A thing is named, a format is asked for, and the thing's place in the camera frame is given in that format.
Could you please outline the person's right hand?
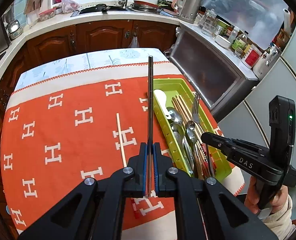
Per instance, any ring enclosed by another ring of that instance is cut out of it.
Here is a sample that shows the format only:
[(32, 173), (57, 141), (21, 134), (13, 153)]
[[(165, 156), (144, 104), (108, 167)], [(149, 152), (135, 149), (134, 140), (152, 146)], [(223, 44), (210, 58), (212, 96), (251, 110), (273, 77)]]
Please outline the person's right hand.
[[(259, 193), (256, 190), (257, 179), (253, 176), (250, 178), (249, 188), (247, 190), (247, 195), (245, 199), (245, 206), (251, 210), (252, 213), (256, 214), (259, 211)], [(270, 204), (272, 206), (271, 213), (276, 213), (283, 208), (288, 200), (288, 187), (283, 185), (281, 189), (277, 192), (274, 198), (271, 200)]]

